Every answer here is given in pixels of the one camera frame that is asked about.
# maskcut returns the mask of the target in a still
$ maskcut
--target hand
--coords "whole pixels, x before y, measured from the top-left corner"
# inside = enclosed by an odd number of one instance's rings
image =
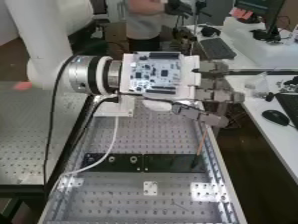
[[[180,0],[169,0],[165,4],[165,13],[172,16],[182,16],[188,19],[193,15],[193,10],[190,5]]]

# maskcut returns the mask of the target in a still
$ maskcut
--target white desk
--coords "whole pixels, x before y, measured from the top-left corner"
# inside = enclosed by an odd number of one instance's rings
[[[214,26],[220,29],[221,38],[237,53],[234,60],[222,60],[233,70],[248,69],[298,69],[293,58],[298,57],[298,44],[270,45],[265,41],[253,38],[252,30],[265,29],[265,24],[244,24],[233,17],[228,17],[224,26]],[[201,35],[201,28],[197,28],[198,41],[206,38]],[[290,32],[281,31],[282,38],[289,37]]]
[[[194,30],[194,26],[188,26],[189,30]],[[197,28],[197,39],[198,41],[212,39],[217,37],[204,37],[201,35],[201,28]],[[232,70],[249,70],[249,69],[258,69],[260,66],[241,53],[241,51],[234,47],[232,38],[222,32],[221,38],[225,41],[225,43],[229,45],[232,50],[236,52],[237,56],[234,60],[224,59],[218,61],[224,61]]]
[[[276,83],[281,80],[288,81],[293,77],[268,76],[270,91],[277,93],[278,87]],[[245,81],[249,78],[252,76],[228,76],[226,80],[236,91],[244,92]],[[262,99],[246,97],[244,108],[298,184],[298,131],[290,126],[284,127],[277,125],[262,117],[262,112],[266,110],[278,110],[285,113],[277,99],[273,102],[266,102]]]

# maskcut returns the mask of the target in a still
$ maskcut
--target microcontroller board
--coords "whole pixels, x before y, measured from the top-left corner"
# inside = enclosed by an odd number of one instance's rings
[[[131,66],[131,92],[176,94],[181,79],[180,52],[137,52]]]

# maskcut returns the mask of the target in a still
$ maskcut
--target keyboard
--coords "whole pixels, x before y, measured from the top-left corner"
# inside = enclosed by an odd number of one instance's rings
[[[221,38],[202,40],[200,44],[209,60],[234,59],[237,56]]]
[[[276,97],[298,129],[298,95],[278,93]]]

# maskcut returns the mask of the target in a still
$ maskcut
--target bolt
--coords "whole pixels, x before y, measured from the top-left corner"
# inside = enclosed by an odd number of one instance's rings
[[[113,156],[109,157],[109,162],[113,163],[116,158]]]
[[[132,156],[132,157],[131,157],[131,163],[132,163],[132,164],[136,164],[136,163],[137,163],[137,156]]]

